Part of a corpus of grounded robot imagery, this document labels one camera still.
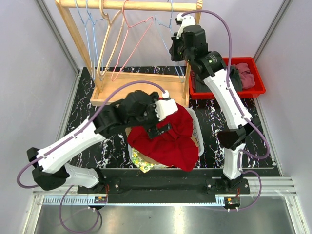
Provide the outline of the khaki skirt white lining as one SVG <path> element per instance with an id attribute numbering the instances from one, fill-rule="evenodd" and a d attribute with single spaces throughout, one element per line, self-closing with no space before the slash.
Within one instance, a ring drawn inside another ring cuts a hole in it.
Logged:
<path id="1" fill-rule="evenodd" d="M 130 160 L 131 160 L 131 149 L 132 148 L 130 148 L 130 146 L 128 146 Z M 153 163 L 154 164 L 153 168 L 168 168 L 169 167 L 169 166 L 163 165 L 163 164 L 153 160 L 152 158 L 150 158 L 148 156 L 143 155 L 142 153 L 140 153 L 140 154 L 146 161 L 148 161 L 149 163 Z"/>

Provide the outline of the lemon print skirt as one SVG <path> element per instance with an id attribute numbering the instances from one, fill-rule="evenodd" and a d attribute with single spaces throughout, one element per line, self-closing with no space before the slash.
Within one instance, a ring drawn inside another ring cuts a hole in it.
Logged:
<path id="1" fill-rule="evenodd" d="M 135 148 L 131 149 L 131 161 L 143 173 L 150 171 L 154 167 L 154 164 L 146 161 L 141 156 L 140 152 L 136 150 Z"/>

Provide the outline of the pink wire hanger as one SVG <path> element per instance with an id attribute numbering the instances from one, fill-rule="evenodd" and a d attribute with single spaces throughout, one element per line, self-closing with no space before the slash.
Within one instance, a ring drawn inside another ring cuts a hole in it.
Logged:
<path id="1" fill-rule="evenodd" d="M 152 24 L 154 23 L 154 17 L 149 16 L 146 19 L 141 21 L 136 21 L 135 23 L 131 24 L 126 16 L 125 5 L 129 2 L 129 0 L 125 0 L 122 6 L 122 16 L 126 23 L 127 31 L 125 33 L 125 37 L 123 39 L 118 57 L 117 63 L 112 71 L 111 74 L 111 81 L 116 81 L 117 77 L 121 73 L 122 69 L 127 65 L 143 39 L 145 38 L 147 32 L 151 28 Z M 139 36 L 133 37 L 131 34 L 135 33 L 138 28 L 141 26 L 146 27 L 144 32 L 139 31 Z"/>

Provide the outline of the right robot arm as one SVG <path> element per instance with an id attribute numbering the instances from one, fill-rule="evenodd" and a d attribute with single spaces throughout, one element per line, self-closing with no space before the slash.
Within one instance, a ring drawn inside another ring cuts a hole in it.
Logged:
<path id="1" fill-rule="evenodd" d="M 252 116 L 244 106 L 227 78 L 229 69 L 222 55 L 208 50 L 205 30 L 199 25 L 181 26 L 172 36 L 169 52 L 173 61 L 185 61 L 213 93 L 228 128 L 218 132 L 217 138 L 224 148 L 224 167 L 211 191 L 235 193 L 242 183 L 242 151 L 246 137 L 253 131 Z"/>

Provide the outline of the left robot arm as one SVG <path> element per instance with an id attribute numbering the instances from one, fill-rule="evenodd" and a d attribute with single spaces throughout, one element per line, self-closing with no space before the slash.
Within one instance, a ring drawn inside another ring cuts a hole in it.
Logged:
<path id="1" fill-rule="evenodd" d="M 177 104 L 168 93 L 159 97 L 157 92 L 131 92 L 124 99 L 104 105 L 97 114 L 54 144 L 43 149 L 32 147 L 27 150 L 29 161 L 34 162 L 33 179 L 45 191 L 62 185 L 77 185 L 100 193 L 105 188 L 101 171 L 76 167 L 68 161 L 126 128 L 141 126 L 148 138 L 154 139 L 171 128 L 170 124 L 163 127 L 157 124 L 177 111 Z"/>

